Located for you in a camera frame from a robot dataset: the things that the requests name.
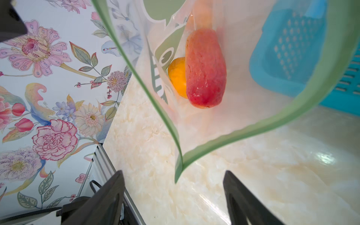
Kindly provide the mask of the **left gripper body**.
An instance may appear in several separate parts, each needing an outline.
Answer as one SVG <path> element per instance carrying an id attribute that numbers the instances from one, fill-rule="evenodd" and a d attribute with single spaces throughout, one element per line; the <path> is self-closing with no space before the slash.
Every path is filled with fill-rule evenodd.
<path id="1" fill-rule="evenodd" d="M 10 0 L 1 0 L 1 42 L 27 34 L 27 28 L 11 5 Z"/>

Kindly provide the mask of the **orange mango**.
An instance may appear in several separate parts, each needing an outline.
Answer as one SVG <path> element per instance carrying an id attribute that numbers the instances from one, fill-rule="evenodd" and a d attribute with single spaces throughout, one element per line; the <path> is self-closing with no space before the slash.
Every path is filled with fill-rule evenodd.
<path id="1" fill-rule="evenodd" d="M 188 97 L 186 93 L 185 57 L 174 59 L 169 65 L 167 71 L 170 81 L 177 93 L 181 97 L 187 99 Z"/>

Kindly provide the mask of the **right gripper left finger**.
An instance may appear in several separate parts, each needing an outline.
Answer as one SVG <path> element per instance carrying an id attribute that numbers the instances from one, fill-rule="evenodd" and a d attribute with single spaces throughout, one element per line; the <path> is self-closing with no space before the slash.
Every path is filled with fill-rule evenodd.
<path id="1" fill-rule="evenodd" d="M 61 223 L 63 225 L 118 225 L 124 191 L 123 173 L 117 171 L 93 197 Z"/>

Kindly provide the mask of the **small red-yellow mango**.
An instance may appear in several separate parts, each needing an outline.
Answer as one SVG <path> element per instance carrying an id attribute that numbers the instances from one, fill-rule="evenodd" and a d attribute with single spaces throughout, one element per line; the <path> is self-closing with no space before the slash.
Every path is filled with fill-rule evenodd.
<path id="1" fill-rule="evenodd" d="M 186 93 L 197 108 L 212 108 L 222 101 L 227 84 L 226 62 L 213 29 L 192 32 L 185 50 Z"/>

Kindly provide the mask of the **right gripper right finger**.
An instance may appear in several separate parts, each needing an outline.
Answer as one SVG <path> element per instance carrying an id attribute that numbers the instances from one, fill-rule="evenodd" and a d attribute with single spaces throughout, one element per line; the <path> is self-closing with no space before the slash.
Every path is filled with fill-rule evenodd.
<path id="1" fill-rule="evenodd" d="M 232 225 L 283 225 L 229 170 L 223 186 Z"/>

